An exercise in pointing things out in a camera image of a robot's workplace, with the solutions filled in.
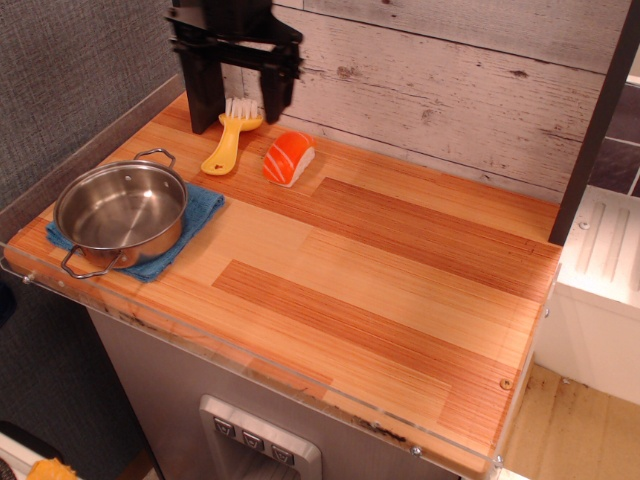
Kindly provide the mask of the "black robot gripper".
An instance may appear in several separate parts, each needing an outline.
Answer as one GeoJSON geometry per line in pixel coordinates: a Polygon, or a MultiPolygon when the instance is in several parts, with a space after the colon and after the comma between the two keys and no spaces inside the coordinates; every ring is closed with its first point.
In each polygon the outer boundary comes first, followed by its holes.
{"type": "Polygon", "coordinates": [[[275,17],[271,1],[197,1],[173,6],[166,19],[181,50],[185,87],[196,107],[223,104],[221,63],[260,72],[265,120],[276,123],[300,76],[301,32],[275,17]]]}

